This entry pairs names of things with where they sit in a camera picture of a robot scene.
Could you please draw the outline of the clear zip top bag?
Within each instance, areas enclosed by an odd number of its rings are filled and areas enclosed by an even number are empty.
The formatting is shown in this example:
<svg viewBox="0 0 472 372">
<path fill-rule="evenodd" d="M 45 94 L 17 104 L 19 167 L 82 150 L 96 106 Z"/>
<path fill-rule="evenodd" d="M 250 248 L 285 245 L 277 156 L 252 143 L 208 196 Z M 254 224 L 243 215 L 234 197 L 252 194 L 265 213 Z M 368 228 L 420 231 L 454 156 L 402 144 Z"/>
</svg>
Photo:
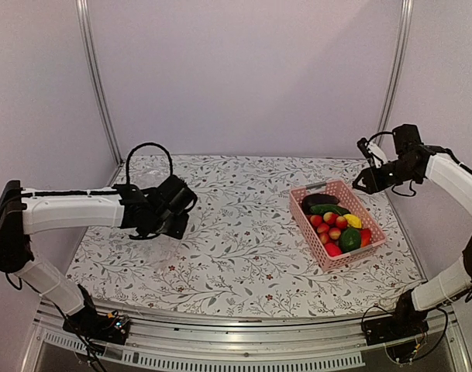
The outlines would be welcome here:
<svg viewBox="0 0 472 372">
<path fill-rule="evenodd" d="M 154 187 L 141 189 L 125 183 L 115 188 L 124 207 L 120 228 L 136 231 L 130 239 L 146 241 L 161 235 L 177 240 L 183 238 L 189 212 L 198 201 L 198 196 L 184 180 L 170 174 Z"/>
</svg>

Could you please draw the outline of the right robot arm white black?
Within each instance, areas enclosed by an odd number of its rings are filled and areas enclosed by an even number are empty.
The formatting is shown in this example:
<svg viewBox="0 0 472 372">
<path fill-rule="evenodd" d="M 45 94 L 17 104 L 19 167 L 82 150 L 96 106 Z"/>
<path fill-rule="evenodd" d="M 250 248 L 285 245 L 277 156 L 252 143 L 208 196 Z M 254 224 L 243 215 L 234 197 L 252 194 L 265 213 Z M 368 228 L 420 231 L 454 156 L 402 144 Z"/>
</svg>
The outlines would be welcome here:
<svg viewBox="0 0 472 372">
<path fill-rule="evenodd" d="M 431 219 L 455 232 L 460 227 L 457 218 L 472 223 L 472 170 L 456 158 L 454 152 L 444 146 L 430 145 L 422 141 L 414 124 L 403 124 L 388 131 L 394 141 L 396 158 L 389 160 L 375 144 L 384 132 L 357 141 L 357 147 L 369 166 L 353 181 L 353 187 L 372 195 L 392 189 L 404 183 L 423 184 L 428 181 L 447 193 L 461 212 L 451 212 L 447 207 L 431 207 Z M 456 261 L 441 270 L 424 284 L 406 291 L 396 304 L 388 322 L 388 331 L 396 338 L 406 337 L 426 313 L 460 298 L 472 300 L 472 226 L 465 229 L 469 237 L 458 242 L 462 252 Z"/>
</svg>

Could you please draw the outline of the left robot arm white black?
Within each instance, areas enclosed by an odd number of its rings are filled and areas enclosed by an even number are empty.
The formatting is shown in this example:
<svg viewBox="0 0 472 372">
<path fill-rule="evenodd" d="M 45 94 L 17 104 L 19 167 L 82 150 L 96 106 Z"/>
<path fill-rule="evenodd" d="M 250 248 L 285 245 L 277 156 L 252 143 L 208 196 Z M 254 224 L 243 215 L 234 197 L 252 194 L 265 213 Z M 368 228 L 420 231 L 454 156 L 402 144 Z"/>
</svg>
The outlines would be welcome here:
<svg viewBox="0 0 472 372">
<path fill-rule="evenodd" d="M 29 284 L 86 336 L 97 336 L 103 321 L 88 292 L 38 257 L 30 237 L 56 229 L 104 226 L 132 229 L 132 240 L 160 235 L 181 239 L 197 201 L 175 175 L 147 189 L 125 183 L 97 190 L 37 191 L 9 181 L 0 197 L 0 272 Z"/>
</svg>

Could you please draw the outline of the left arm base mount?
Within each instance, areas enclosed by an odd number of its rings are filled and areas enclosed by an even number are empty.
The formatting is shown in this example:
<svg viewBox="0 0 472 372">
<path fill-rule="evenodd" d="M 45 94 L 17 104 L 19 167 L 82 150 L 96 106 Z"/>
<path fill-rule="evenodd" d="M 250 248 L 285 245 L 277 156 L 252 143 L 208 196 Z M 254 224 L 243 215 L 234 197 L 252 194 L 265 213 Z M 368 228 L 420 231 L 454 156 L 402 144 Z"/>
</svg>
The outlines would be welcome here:
<svg viewBox="0 0 472 372">
<path fill-rule="evenodd" d="M 83 295 L 84 307 L 75 315 L 66 316 L 63 330 L 85 339 L 125 345 L 131 326 L 130 317 L 119 314 L 117 310 L 107 315 L 99 314 L 87 290 L 80 284 L 78 288 Z"/>
</svg>

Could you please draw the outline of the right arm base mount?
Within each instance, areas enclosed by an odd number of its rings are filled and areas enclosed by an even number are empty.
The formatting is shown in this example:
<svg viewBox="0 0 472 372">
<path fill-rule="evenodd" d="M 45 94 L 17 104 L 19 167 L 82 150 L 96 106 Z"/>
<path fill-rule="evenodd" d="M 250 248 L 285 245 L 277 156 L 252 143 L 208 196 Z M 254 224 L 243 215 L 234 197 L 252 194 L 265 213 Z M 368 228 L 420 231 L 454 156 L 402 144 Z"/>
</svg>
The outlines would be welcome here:
<svg viewBox="0 0 472 372">
<path fill-rule="evenodd" d="M 366 315 L 371 309 L 381 310 L 387 315 L 383 318 L 366 320 Z M 360 327 L 368 346 L 420 336 L 419 340 L 412 340 L 407 345 L 388 347 L 387 354 L 391 360 L 398 364 L 406 364 L 415 360 L 426 341 L 429 331 L 427 315 L 427 311 L 415 310 L 412 290 L 409 290 L 399 297 L 393 312 L 388 312 L 379 305 L 368 308 L 362 316 Z"/>
</svg>

